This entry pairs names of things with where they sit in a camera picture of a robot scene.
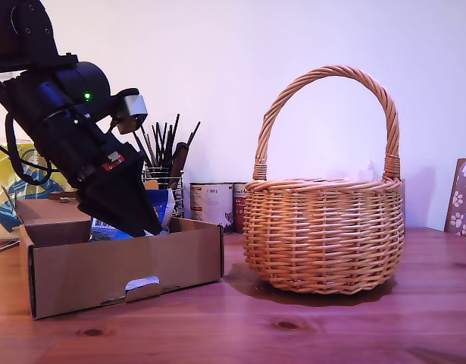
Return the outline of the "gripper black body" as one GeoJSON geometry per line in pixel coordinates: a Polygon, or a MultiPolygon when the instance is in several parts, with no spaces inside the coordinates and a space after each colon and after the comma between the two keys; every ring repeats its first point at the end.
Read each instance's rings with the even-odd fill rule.
{"type": "Polygon", "coordinates": [[[136,189],[143,155],[72,109],[34,125],[38,152],[77,189],[136,189]]]}

